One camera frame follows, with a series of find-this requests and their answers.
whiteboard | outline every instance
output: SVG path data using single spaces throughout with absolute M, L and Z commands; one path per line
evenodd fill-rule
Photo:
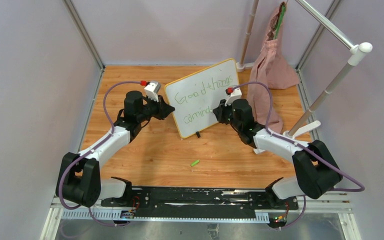
M 233 58 L 167 84 L 164 91 L 175 108 L 173 116 L 180 137 L 185 139 L 216 124 L 212 110 L 226 98 L 226 89 L 238 84 Z

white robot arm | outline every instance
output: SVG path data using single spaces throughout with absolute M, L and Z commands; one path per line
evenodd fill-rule
M 118 177 L 101 180 L 100 169 L 118 150 L 135 139 L 143 122 L 150 121 L 152 117 L 163 120 L 175 110 L 158 95 L 160 83 L 151 81 L 144 85 L 146 97 L 140 91 L 129 91 L 124 100 L 124 109 L 119 111 L 113 127 L 101 139 L 78 153 L 68 152 L 64 155 L 55 191 L 57 196 L 60 183 L 63 183 L 62 197 L 85 207 L 108 198 L 130 201 L 132 183 Z M 63 177 L 66 169 L 81 156 L 85 157 Z
M 254 120 L 253 111 L 246 99 L 241 99 L 241 90 L 228 92 L 219 106 L 212 110 L 219 123 L 230 124 L 242 142 L 255 149 L 264 149 L 293 163 L 296 176 L 280 178 L 268 187 L 272 205 L 278 205 L 289 197 L 306 195 L 318 199 L 339 183 L 343 176 L 319 162 L 313 155 L 304 151 L 308 148 L 338 168 L 326 145 L 319 140 L 314 142 L 299 141 L 287 136 L 270 132 L 266 126 Z

wooden tabletop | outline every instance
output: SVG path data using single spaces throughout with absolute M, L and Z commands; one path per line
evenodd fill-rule
M 99 88 L 96 103 L 83 142 L 86 148 L 96 142 L 109 129 L 110 124 L 103 110 L 105 92 L 112 85 L 123 81 L 158 81 L 162 85 L 173 82 L 206 66 L 108 66 Z M 238 74 L 239 82 L 249 80 L 250 71 Z M 126 93 L 143 91 L 138 84 L 123 84 L 114 88 L 106 104 L 115 121 L 124 108 Z M 241 88 L 246 96 L 247 88 Z M 283 130 L 289 130 L 303 114 L 298 90 L 295 86 L 272 90 L 274 109 L 283 118 Z M 163 87 L 160 95 L 167 99 Z M 229 125 L 216 124 L 203 130 L 201 138 L 182 139 L 173 116 L 165 120 L 152 118 L 139 135 L 120 149 L 101 169 L 101 177 L 120 177 L 139 186 L 178 187 L 229 187 L 265 188 L 280 177 L 295 174 L 287 160 L 270 152 L 256 155 L 250 146 L 241 142 Z M 310 135 L 299 138 L 310 141 Z M 200 163 L 191 167 L 196 160 Z

pink cloth bag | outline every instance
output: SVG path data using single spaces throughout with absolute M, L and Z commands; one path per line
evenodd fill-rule
M 260 82 L 271 89 L 287 89 L 300 82 L 297 73 L 291 66 L 289 66 L 282 55 L 283 23 L 280 25 L 277 39 L 273 39 L 276 34 L 275 28 L 283 4 L 286 6 L 286 3 L 282 2 L 271 15 L 262 42 L 261 53 L 255 61 L 249 76 L 250 82 Z M 252 107 L 252 113 L 255 120 L 258 123 L 265 125 L 270 108 L 269 93 L 262 86 L 249 85 L 246 99 Z M 271 130 L 280 133 L 283 124 L 281 117 L 273 109 L 271 111 L 268 127 L 270 127 Z

white wall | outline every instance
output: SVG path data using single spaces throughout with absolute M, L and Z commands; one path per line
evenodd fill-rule
M 212 64 L 239 61 L 253 0 L 73 0 L 108 65 Z M 260 54 L 281 0 L 259 1 L 245 62 Z M 332 0 L 309 0 L 325 13 Z M 283 54 L 296 65 L 318 23 L 294 0 L 285 15 Z
M 99 74 L 61 0 L 0 0 L 0 240 L 39 238 Z
M 315 113 L 319 133 L 341 169 L 367 187 L 351 193 L 364 240 L 384 239 L 384 1 L 344 1 L 335 23 L 355 43 L 371 42 L 369 54 Z M 350 54 L 325 32 L 303 70 L 315 100 Z

